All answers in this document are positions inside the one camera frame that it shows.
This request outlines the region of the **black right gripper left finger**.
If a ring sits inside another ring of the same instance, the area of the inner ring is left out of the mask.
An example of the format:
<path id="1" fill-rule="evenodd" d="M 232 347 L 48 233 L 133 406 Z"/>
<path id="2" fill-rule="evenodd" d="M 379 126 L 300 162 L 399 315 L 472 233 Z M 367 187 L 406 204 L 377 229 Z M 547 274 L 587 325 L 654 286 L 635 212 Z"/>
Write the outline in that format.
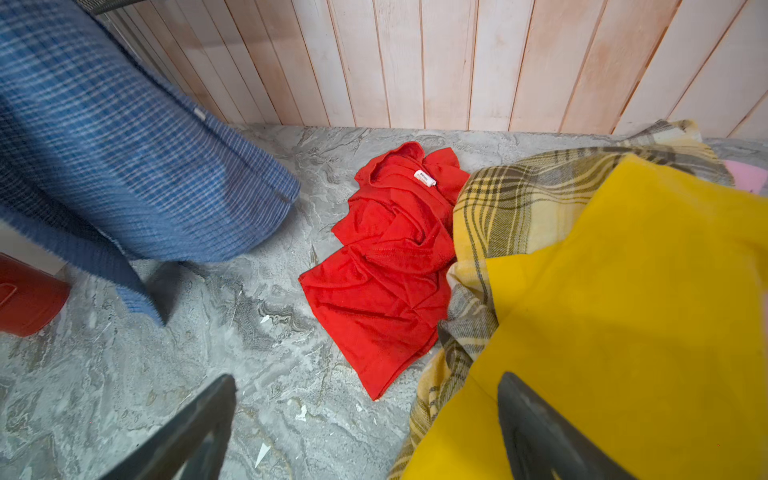
<path id="1" fill-rule="evenodd" d="M 233 376 L 214 380 L 105 479 L 217 479 L 236 408 Z"/>

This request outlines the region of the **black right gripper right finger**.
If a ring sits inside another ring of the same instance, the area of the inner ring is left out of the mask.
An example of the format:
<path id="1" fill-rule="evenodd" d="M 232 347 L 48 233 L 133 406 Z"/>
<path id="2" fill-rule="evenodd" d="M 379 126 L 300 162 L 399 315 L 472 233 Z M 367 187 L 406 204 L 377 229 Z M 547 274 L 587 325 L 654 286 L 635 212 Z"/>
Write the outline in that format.
<path id="1" fill-rule="evenodd" d="M 502 375 L 498 418 L 515 479 L 631 479 L 517 375 Z"/>

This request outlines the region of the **blue checked shirt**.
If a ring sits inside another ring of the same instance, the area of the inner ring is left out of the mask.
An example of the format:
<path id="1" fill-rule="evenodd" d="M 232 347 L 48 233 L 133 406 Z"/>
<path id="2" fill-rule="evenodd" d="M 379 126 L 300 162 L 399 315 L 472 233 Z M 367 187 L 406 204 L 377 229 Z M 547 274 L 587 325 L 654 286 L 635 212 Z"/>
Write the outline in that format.
<path id="1" fill-rule="evenodd" d="M 1 5 L 1 219 L 166 317 L 136 260 L 213 263 L 283 223 L 299 180 L 73 1 Z"/>

